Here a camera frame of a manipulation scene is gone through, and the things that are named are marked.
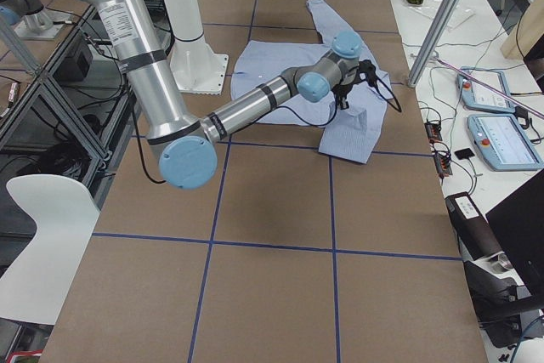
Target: metal pole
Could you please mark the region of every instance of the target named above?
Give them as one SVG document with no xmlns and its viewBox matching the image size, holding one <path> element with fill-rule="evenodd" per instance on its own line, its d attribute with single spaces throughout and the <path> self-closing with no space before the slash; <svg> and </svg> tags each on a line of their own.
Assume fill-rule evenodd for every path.
<svg viewBox="0 0 544 363">
<path fill-rule="evenodd" d="M 448 21 L 450 20 L 453 11 L 456 8 L 459 0 L 442 0 L 439 10 L 434 17 L 433 23 L 428 30 L 425 40 L 419 53 L 414 61 L 414 65 L 411 67 L 410 75 L 408 76 L 408 86 L 415 87 L 419 78 L 422 76 L 423 70 L 428 63 L 428 60 L 436 47 L 436 43 L 439 41 Z"/>
<path fill-rule="evenodd" d="M 32 55 L 28 47 L 19 39 L 15 31 L 0 18 L 0 40 L 3 40 L 9 50 L 15 55 L 20 63 L 25 67 L 25 70 L 37 76 L 41 70 L 40 63 Z"/>
</svg>

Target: floor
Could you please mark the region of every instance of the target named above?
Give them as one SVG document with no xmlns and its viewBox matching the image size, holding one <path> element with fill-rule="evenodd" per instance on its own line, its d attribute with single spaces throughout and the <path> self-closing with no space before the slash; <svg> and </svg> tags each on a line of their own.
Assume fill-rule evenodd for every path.
<svg viewBox="0 0 544 363">
<path fill-rule="evenodd" d="M 488 0 L 494 9 L 498 9 L 500 0 Z M 520 15 L 527 8 L 526 0 L 506 0 L 506 7 L 500 20 L 505 28 L 511 27 L 519 20 Z M 24 246 L 19 242 L 8 243 L 0 241 L 0 266 L 9 265 L 22 251 Z M 0 359 L 3 358 L 3 351 L 9 346 L 14 333 L 12 324 L 0 321 Z"/>
</svg>

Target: black band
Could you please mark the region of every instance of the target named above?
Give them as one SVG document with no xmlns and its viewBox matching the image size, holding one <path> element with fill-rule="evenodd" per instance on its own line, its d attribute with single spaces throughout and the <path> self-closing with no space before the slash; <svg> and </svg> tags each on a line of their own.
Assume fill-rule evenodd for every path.
<svg viewBox="0 0 544 363">
<path fill-rule="evenodd" d="M 179 38 L 179 37 L 175 37 L 175 38 L 176 38 L 176 40 L 179 40 L 182 43 L 192 43 L 192 42 L 195 42 L 196 40 L 200 40 L 203 37 L 204 37 L 204 31 L 202 32 L 202 34 L 199 37 L 195 37 L 195 38 L 193 38 L 191 40 L 184 40 L 184 39 Z"/>
<path fill-rule="evenodd" d="M 221 120 L 219 119 L 219 117 L 217 116 L 215 112 L 212 112 L 207 117 L 210 118 L 210 121 L 212 122 L 213 126 L 218 130 L 220 139 L 224 139 L 227 136 L 229 136 L 229 134 L 227 133 L 227 130 L 224 128 L 223 123 L 221 122 Z"/>
<path fill-rule="evenodd" d="M 160 138 L 154 138 L 154 139 L 147 139 L 147 143 L 150 145 L 160 145 L 165 144 L 166 142 L 170 142 L 171 140 L 183 138 L 184 136 L 187 136 L 190 133 L 193 133 L 196 129 L 201 127 L 200 121 L 196 121 L 192 125 L 189 125 L 187 128 L 183 128 L 177 132 L 170 133 L 167 136 L 161 136 Z"/>
<path fill-rule="evenodd" d="M 167 59 L 167 54 L 164 50 L 151 51 L 149 53 L 143 53 L 129 57 L 128 59 L 119 62 L 119 71 L 122 74 L 126 74 L 130 71 L 137 70 L 138 68 L 145 67 L 153 63 L 158 63 Z"/>
<path fill-rule="evenodd" d="M 36 14 L 36 13 L 40 13 L 42 10 L 44 9 L 43 5 L 41 5 L 39 8 L 37 8 L 36 10 L 33 10 L 31 12 L 28 12 L 26 15 L 27 16 L 32 16 L 33 14 Z"/>
<path fill-rule="evenodd" d="M 276 100 L 275 95 L 270 89 L 270 87 L 266 84 L 261 84 L 257 86 L 257 88 L 263 91 L 266 97 L 269 99 L 270 109 L 275 110 L 278 107 L 278 101 Z"/>
</svg>

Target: black monitor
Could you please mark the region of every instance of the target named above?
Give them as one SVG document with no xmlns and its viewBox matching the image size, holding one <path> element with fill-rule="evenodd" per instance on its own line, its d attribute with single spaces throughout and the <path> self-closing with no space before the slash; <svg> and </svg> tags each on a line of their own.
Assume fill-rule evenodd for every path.
<svg viewBox="0 0 544 363">
<path fill-rule="evenodd" d="M 496 347 L 516 343 L 544 310 L 544 171 L 486 214 L 491 231 L 525 286 L 501 280 L 466 262 L 467 283 L 480 325 Z M 542 337 L 533 326 L 526 337 Z"/>
<path fill-rule="evenodd" d="M 486 218 L 531 295 L 544 295 L 544 171 L 496 205 Z"/>
</svg>

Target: black cable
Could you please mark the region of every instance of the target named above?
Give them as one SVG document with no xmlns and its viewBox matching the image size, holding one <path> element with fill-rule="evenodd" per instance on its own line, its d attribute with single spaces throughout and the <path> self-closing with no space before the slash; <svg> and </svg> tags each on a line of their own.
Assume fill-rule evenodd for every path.
<svg viewBox="0 0 544 363">
<path fill-rule="evenodd" d="M 533 125 L 533 119 L 532 118 L 529 119 L 529 126 L 536 133 L 536 138 L 530 140 L 531 144 L 540 145 L 544 138 L 542 138 L 540 133 L 536 130 L 535 125 Z"/>
<path fill-rule="evenodd" d="M 316 128 L 326 127 L 329 123 L 331 123 L 334 120 L 334 118 L 336 117 L 337 112 L 338 112 L 338 105 L 335 103 L 334 112 L 332 113 L 332 116 L 327 120 L 327 122 L 325 122 L 325 123 L 311 123 L 311 122 L 308 122 L 305 119 L 303 119 L 293 108 L 291 108 L 289 106 L 280 105 L 276 109 L 280 109 L 280 108 L 283 108 L 283 109 L 286 109 L 286 110 L 290 111 L 294 116 L 296 116 L 300 121 L 304 122 L 306 125 L 309 125 L 310 127 L 316 127 Z"/>
<path fill-rule="evenodd" d="M 470 189 L 468 189 L 468 191 L 473 191 L 474 190 L 474 186 L 475 186 L 475 181 L 474 181 L 474 178 L 473 178 L 473 175 L 470 174 L 470 172 L 463 166 L 461 165 L 460 163 L 457 163 L 456 161 L 452 160 L 451 163 L 457 165 L 458 167 L 460 167 L 462 170 L 465 171 L 465 173 L 468 175 L 468 177 L 470 178 Z"/>
<path fill-rule="evenodd" d="M 51 123 L 49 123 L 43 116 L 40 115 L 40 113 L 38 111 L 36 111 L 36 108 L 34 107 L 31 107 L 31 111 L 34 112 L 34 115 L 37 116 L 37 118 L 42 121 L 45 125 L 47 125 L 49 128 L 53 129 L 53 132 L 54 132 L 54 136 L 57 137 L 57 139 L 59 140 L 62 140 L 60 139 L 56 133 L 59 133 L 60 135 L 63 136 L 63 138 L 65 138 L 65 140 L 62 140 L 63 142 L 66 142 L 67 140 L 70 139 L 70 137 L 68 137 L 68 135 L 66 135 L 65 133 L 61 132 L 60 130 L 58 130 L 58 126 L 55 126 L 55 125 L 52 125 Z"/>
<path fill-rule="evenodd" d="M 130 114 L 133 118 L 134 122 L 134 132 L 136 133 L 136 142 L 138 143 L 138 153 L 139 153 L 139 161 L 142 164 L 142 169 L 144 170 L 145 176 L 147 179 L 154 183 L 154 184 L 163 184 L 166 183 L 166 180 L 156 180 L 153 179 L 150 175 L 150 173 L 147 171 L 147 166 L 145 166 L 145 158 L 144 158 L 144 149 L 142 148 L 142 141 L 140 140 L 139 135 L 139 129 L 138 129 L 138 119 L 136 119 L 136 112 L 134 112 L 134 103 L 132 101 L 129 102 L 130 104 Z"/>
<path fill-rule="evenodd" d="M 37 163 L 37 160 L 36 159 L 33 159 L 31 158 L 30 156 L 17 156 L 17 157 L 14 157 L 13 159 L 10 159 L 6 164 L 4 164 L 2 166 L 2 168 L 0 168 L 0 173 L 2 173 L 4 170 L 6 170 L 6 167 L 8 167 L 9 165 L 11 165 L 13 162 L 19 160 L 19 159 L 26 159 L 27 161 L 30 161 L 34 164 Z"/>
<path fill-rule="evenodd" d="M 397 96 L 394 94 L 393 90 L 388 86 L 388 84 L 386 84 L 385 82 L 382 81 L 382 78 L 378 77 L 377 76 L 377 80 L 385 87 L 385 89 L 387 89 L 389 91 L 389 93 L 393 96 L 393 100 L 394 100 L 394 105 L 393 103 L 385 98 L 382 94 L 382 92 L 380 91 L 380 88 L 375 85 L 373 88 L 376 90 L 376 92 L 378 93 L 378 95 L 380 97 L 382 97 L 382 99 L 389 105 L 391 106 L 395 111 L 399 112 L 399 113 L 402 113 L 402 106 L 400 106 L 400 102 L 399 100 L 397 99 Z"/>
</svg>

